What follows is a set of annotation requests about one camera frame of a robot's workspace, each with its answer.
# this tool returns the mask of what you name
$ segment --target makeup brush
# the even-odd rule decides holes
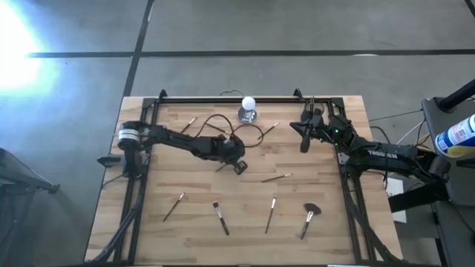
[[[217,213],[217,216],[220,218],[221,225],[223,225],[224,231],[226,232],[226,235],[229,235],[228,227],[226,226],[226,223],[224,222],[223,215],[221,214],[220,206],[217,204],[217,201],[213,202],[213,207],[214,210]]]
[[[180,134],[183,134],[183,133],[186,131],[186,129],[188,129],[188,128],[191,126],[191,124],[195,121],[196,118],[197,118],[197,117],[191,119],[191,121],[188,122],[188,124],[184,127],[184,129],[181,130]]]
[[[166,218],[168,218],[168,216],[170,216],[171,212],[177,207],[178,203],[180,203],[181,199],[183,198],[183,196],[185,195],[185,192],[183,192],[180,197],[178,198],[178,200],[175,202],[175,204],[173,205],[173,207],[171,207],[171,210],[168,212],[168,214],[165,216],[165,218],[163,218],[163,222],[165,222]]]
[[[305,221],[304,228],[302,229],[302,233],[300,234],[300,239],[305,237],[305,233],[309,228],[310,220],[312,219],[313,215],[321,214],[321,209],[313,202],[307,202],[304,204],[305,211],[307,211],[307,221]]]
[[[270,206],[270,215],[269,215],[269,219],[267,220],[266,234],[267,234],[267,231],[269,230],[270,219],[272,218],[272,213],[274,212],[274,206],[275,206],[276,199],[277,199],[276,196],[274,196],[274,198],[272,199],[272,205]]]

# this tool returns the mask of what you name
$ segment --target black metal frame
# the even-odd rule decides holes
[[[290,103],[290,104],[303,103],[302,100],[304,101],[309,100],[309,98],[299,99],[297,97],[298,93],[299,92],[296,91],[294,93],[294,96],[285,97],[285,98],[256,97],[255,100],[257,103]],[[148,114],[148,110],[152,108],[153,114],[151,117],[151,124],[155,125],[157,123],[159,104],[191,104],[191,103],[238,104],[238,103],[241,103],[241,100],[242,100],[242,97],[204,97],[204,98],[203,97],[201,98],[177,97],[177,98],[173,98],[173,97],[167,97],[166,92],[162,90],[158,98],[156,99],[146,98],[143,100],[142,113],[140,115],[140,120],[145,121]],[[327,105],[329,107],[328,108],[329,115],[335,115],[335,109],[337,109],[341,115],[346,117],[344,102],[342,98],[317,98],[315,99],[315,102]],[[337,153],[337,155],[340,152],[337,146],[335,146],[335,152]],[[146,148],[145,153],[150,156],[151,147]],[[364,204],[364,196],[363,196],[363,191],[361,188],[360,177],[348,177],[344,169],[344,166],[342,164],[339,164],[338,161],[337,161],[337,164],[338,164],[338,169],[340,173],[341,187],[342,187],[342,192],[344,196],[345,208],[347,210],[348,228],[350,230],[350,238],[352,241],[355,263],[360,264],[360,265],[365,265],[365,266],[381,266],[381,267],[382,266],[395,266],[395,267],[432,266],[432,265],[406,263],[394,257],[387,250],[387,248],[384,246],[381,240],[377,237],[376,233],[370,227],[368,216],[367,216],[366,205]],[[137,200],[133,208],[131,208],[131,201],[132,201],[132,192],[134,190],[135,179],[129,179],[128,181],[128,186],[125,192],[124,205],[122,209],[121,224],[118,230],[118,232],[121,231],[120,233],[121,236],[117,238],[116,237],[117,233],[116,235],[114,235],[114,238],[117,239],[117,241],[114,243],[115,254],[114,254],[113,261],[107,262],[109,256],[111,255],[109,254],[107,255],[107,257],[103,257],[101,259],[102,262],[87,262],[85,263],[85,265],[87,266],[114,266],[114,265],[126,266],[126,265],[134,264],[135,253],[137,251],[139,230],[140,230],[140,220],[142,216],[143,203],[145,199],[145,188],[146,188],[147,179],[148,179],[148,169],[149,169],[149,161],[145,162],[144,164],[145,173],[140,177],[140,189],[137,196]],[[353,181],[352,191],[354,191],[355,193],[356,204],[353,202],[353,198],[351,195],[352,191],[350,190],[350,185],[348,183],[350,179]],[[123,249],[123,242],[124,242],[123,237],[125,235],[125,230],[127,229],[127,227],[129,227],[132,220],[134,221],[134,225],[132,228],[132,236],[131,236],[131,242],[130,242],[130,249],[128,252],[128,259],[123,260],[122,259],[122,249]],[[355,221],[359,223],[359,225],[361,226],[362,232],[364,234],[365,245],[368,252],[367,259],[364,259],[361,253],[361,247],[360,247],[360,243],[358,239],[358,232],[356,229]],[[383,261],[377,260],[375,249],[380,254]]]

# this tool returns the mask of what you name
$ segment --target bright light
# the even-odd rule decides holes
[[[33,84],[40,59],[26,59],[38,51],[34,38],[15,10],[0,0],[0,93],[16,92],[21,86]]]

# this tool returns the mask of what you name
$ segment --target wire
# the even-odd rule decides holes
[[[397,116],[404,116],[404,115],[408,115],[408,114],[412,114],[412,113],[417,113],[417,112],[421,112],[421,111],[422,111],[422,109],[417,110],[417,111],[410,111],[410,112],[406,112],[406,113],[400,113],[400,114],[392,115],[392,116],[384,116],[384,117],[380,117],[380,118],[376,118],[376,119],[370,119],[369,122],[374,122],[374,121],[377,121],[377,120],[380,120],[380,119],[394,118],[394,117],[397,117]]]
[[[213,115],[209,116],[208,119],[205,120],[205,122],[203,123],[203,125],[201,125],[201,128],[200,128],[200,130],[198,131],[198,133],[197,133],[195,136],[193,136],[192,138],[193,138],[193,139],[194,139],[194,138],[197,138],[197,137],[201,134],[201,132],[203,131],[203,129],[205,128],[205,126],[209,125],[209,124],[208,124],[208,121],[209,121],[211,118],[214,118],[214,117],[216,117],[216,116],[222,117],[222,118],[224,118],[224,119],[228,122],[229,127],[231,128],[231,133],[229,134],[230,136],[235,136],[235,132],[236,132],[238,129],[241,129],[242,127],[245,127],[245,126],[254,127],[254,128],[257,128],[257,129],[259,130],[259,132],[261,133],[261,136],[262,136],[262,138],[259,139],[260,141],[259,141],[257,144],[254,144],[254,145],[244,145],[245,148],[255,148],[255,147],[257,147],[258,145],[260,145],[260,144],[263,142],[263,139],[264,139],[264,137],[263,137],[263,131],[262,131],[262,129],[260,129],[257,125],[247,125],[247,124],[245,124],[245,125],[239,125],[239,126],[237,126],[237,127],[234,129],[234,128],[232,127],[231,121],[229,121],[229,119],[228,119],[226,116],[224,116],[223,114],[213,114]]]
[[[307,105],[310,103],[310,100],[309,101],[305,101],[305,106],[304,106],[304,111],[307,110]],[[323,115],[325,113],[325,105],[324,103],[322,102],[319,102],[318,104],[321,105],[322,109],[321,109],[321,114]]]
[[[108,180],[107,182],[104,182],[104,183],[102,184],[102,188],[104,188],[105,185],[107,185],[108,183],[113,182],[113,181],[115,181],[115,180],[117,180],[117,179],[119,179],[120,177],[123,177],[123,176],[124,176],[124,174],[120,174],[118,177],[114,177],[114,178]]]
[[[208,123],[208,121],[209,121],[211,118],[214,118],[214,117],[216,117],[216,116],[222,117],[222,118],[224,118],[224,119],[228,122],[229,127],[231,128],[231,135],[235,132],[235,130],[232,128],[232,123],[229,121],[229,119],[228,119],[226,116],[224,116],[223,114],[213,114],[213,115],[209,116],[208,119],[205,120],[205,122],[203,123],[203,125],[201,125],[201,128],[200,128],[200,130],[198,131],[198,133],[197,133],[195,136],[193,136],[192,138],[195,139],[195,138],[199,137],[199,135],[201,134],[201,132],[202,132],[203,129],[205,128],[205,126],[206,126],[206,124]]]
[[[429,174],[426,170],[424,170],[424,168],[422,168],[421,164],[420,164],[417,160],[415,160],[415,159],[413,159],[413,158],[410,158],[410,157],[408,157],[408,156],[404,156],[404,155],[398,155],[398,156],[400,156],[400,157],[403,158],[403,159],[408,159],[408,160],[410,160],[411,162],[416,163],[416,165],[417,165],[417,167],[419,168],[419,170],[420,170],[423,174],[425,174],[427,177],[430,177],[430,178],[432,178],[432,179],[438,179],[437,177],[434,177],[434,175]]]
[[[419,126],[419,129],[418,129],[418,131],[417,131],[416,145],[420,145],[420,144],[419,144],[419,141],[420,141],[419,137],[421,136],[421,129],[422,129],[422,125],[424,124],[424,122],[425,122],[425,119],[422,121],[422,123],[421,123],[421,125]]]
[[[231,135],[234,135],[234,132],[236,132],[237,130],[241,129],[242,127],[246,127],[246,126],[249,126],[249,127],[254,127],[254,128],[257,128],[260,133],[261,133],[261,136],[262,138],[260,138],[260,141],[254,145],[244,145],[245,148],[255,148],[257,146],[259,146],[260,144],[262,144],[262,141],[264,139],[264,133],[263,131],[257,126],[257,125],[239,125],[236,127],[236,129],[231,133]]]
[[[420,127],[420,125],[422,123],[425,122],[425,119],[423,121],[421,121],[420,123],[418,123],[416,126],[414,126],[412,129],[410,129],[403,137],[401,137],[401,139],[396,143],[396,145],[399,145],[399,143],[404,139],[406,138],[406,136],[408,136],[410,133],[412,133],[417,127]]]
[[[241,96],[244,96],[244,93],[241,92],[241,91],[239,91],[239,90],[224,91],[224,92],[221,92],[221,93],[220,93],[220,96],[222,96],[222,95],[225,94],[225,93],[240,93]]]
[[[387,161],[386,149],[384,149],[382,146],[379,146],[379,147],[383,150],[384,158],[386,159],[385,160],[386,170],[384,171],[383,184],[384,184],[384,189],[387,189],[387,169],[389,168],[389,163]]]
[[[386,138],[387,143],[388,143],[388,144],[391,143],[391,141],[389,140],[389,138],[387,137],[386,133],[384,132],[384,130],[383,130],[381,127],[379,127],[379,126],[370,126],[370,128],[380,130],[380,131],[383,133],[384,138]]]
[[[330,115],[330,116],[332,116],[333,118],[339,120],[339,121],[340,121],[341,123],[343,123],[344,125],[347,124],[347,123],[344,122],[342,119],[340,119],[337,115]],[[350,123],[349,125],[350,125],[350,127],[351,127],[352,134],[357,135],[357,134],[356,134],[356,129],[355,129],[355,127],[354,127],[351,123]]]
[[[328,133],[327,133],[325,130],[323,130],[323,129],[317,129],[317,130],[319,130],[319,131],[321,131],[322,133],[324,133],[324,135],[327,136],[328,140],[329,140],[331,143],[335,144],[335,140],[333,140],[333,138],[332,138],[330,135],[328,135]]]
[[[430,137],[430,133],[426,133],[421,139],[419,139],[414,145],[422,145],[424,144]]]
[[[416,148],[419,149],[420,151],[433,152],[432,149],[430,149],[429,147],[425,145],[417,145]]]

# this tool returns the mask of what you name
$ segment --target white label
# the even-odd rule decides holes
[[[442,150],[446,150],[446,149],[448,148],[448,147],[447,147],[447,144],[445,144],[444,139],[440,139],[440,141],[439,141],[439,147],[440,147],[440,149],[442,149]]]
[[[453,145],[458,145],[475,136],[470,127],[470,117],[462,120],[448,130],[448,138]]]
[[[404,193],[402,180],[387,178],[386,193],[389,197]],[[398,212],[393,213],[393,220],[400,223],[407,223],[406,211],[398,211]]]

